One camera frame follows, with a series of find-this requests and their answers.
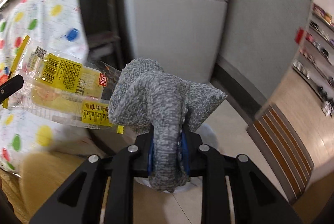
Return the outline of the yellow clear snack wrapper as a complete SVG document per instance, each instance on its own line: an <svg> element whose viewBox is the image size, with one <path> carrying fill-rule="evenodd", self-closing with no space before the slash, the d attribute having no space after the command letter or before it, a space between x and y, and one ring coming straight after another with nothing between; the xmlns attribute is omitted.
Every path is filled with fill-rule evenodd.
<svg viewBox="0 0 334 224"><path fill-rule="evenodd" d="M121 126L109 121L109 100L120 71L103 61L83 61L54 49L43 49L25 36L9 71L24 79L23 87L2 104L44 119L83 128Z"/></svg>

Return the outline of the grey fluffy cloth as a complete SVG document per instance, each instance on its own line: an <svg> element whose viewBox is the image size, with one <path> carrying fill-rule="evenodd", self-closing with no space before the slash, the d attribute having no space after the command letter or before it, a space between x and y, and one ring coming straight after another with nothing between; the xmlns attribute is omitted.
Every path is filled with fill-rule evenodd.
<svg viewBox="0 0 334 224"><path fill-rule="evenodd" d="M108 117L137 135L153 130L149 185L172 193L190 181L182 163L182 126L195 132L226 97L220 89L164 72L155 60L137 58L121 71Z"/></svg>

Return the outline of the balloon print tablecloth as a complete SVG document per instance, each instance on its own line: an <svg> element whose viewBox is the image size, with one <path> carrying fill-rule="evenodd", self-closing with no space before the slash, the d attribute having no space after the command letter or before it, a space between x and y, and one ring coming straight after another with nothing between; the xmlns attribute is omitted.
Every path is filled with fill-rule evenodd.
<svg viewBox="0 0 334 224"><path fill-rule="evenodd" d="M8 81L25 36L34 47L60 51L77 62L88 56L79 0L20 0L1 18L1 84ZM83 128L53 122L21 108L2 108L1 168L18 174L27 154L86 137Z"/></svg>

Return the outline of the grey refrigerator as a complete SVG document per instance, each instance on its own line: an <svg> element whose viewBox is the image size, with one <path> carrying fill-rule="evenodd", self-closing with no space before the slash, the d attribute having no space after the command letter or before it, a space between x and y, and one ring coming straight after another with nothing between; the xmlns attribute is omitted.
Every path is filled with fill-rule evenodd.
<svg viewBox="0 0 334 224"><path fill-rule="evenodd" d="M262 106L291 65L312 0L123 0L131 56L181 78L213 74L235 99Z"/></svg>

